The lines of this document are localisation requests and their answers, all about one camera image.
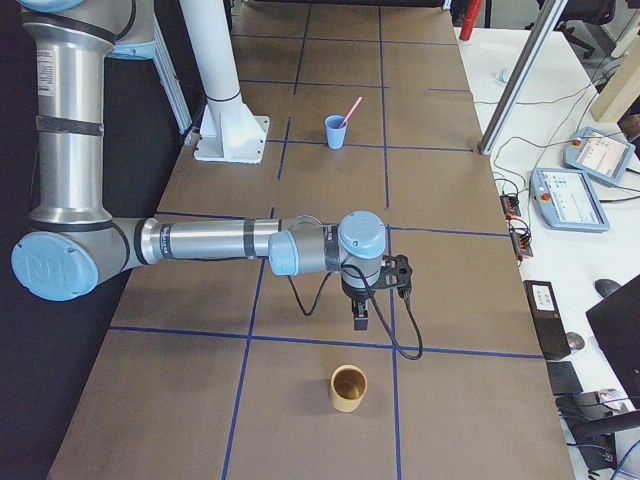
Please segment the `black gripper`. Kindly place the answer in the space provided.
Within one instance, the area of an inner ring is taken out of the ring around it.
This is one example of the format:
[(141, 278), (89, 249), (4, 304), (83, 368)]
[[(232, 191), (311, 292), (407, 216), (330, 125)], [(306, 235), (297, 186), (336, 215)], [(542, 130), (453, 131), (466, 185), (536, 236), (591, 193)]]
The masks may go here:
[(369, 323), (368, 301), (372, 297), (370, 288), (365, 285), (364, 280), (355, 280), (351, 277), (342, 277), (341, 287), (351, 299), (354, 330), (366, 331)]

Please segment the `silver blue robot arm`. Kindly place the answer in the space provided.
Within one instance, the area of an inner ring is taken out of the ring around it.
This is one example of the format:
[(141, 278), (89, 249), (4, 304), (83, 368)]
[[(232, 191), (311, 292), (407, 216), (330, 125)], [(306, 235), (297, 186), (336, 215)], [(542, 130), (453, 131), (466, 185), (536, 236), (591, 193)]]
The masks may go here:
[(40, 202), (11, 265), (32, 294), (67, 301), (118, 273), (162, 261), (264, 258), (277, 275), (339, 274), (364, 329), (366, 307), (396, 261), (382, 220), (356, 211), (339, 223), (311, 216), (163, 223), (115, 218), (102, 203), (104, 61), (154, 53), (150, 1), (25, 1), (37, 47)]

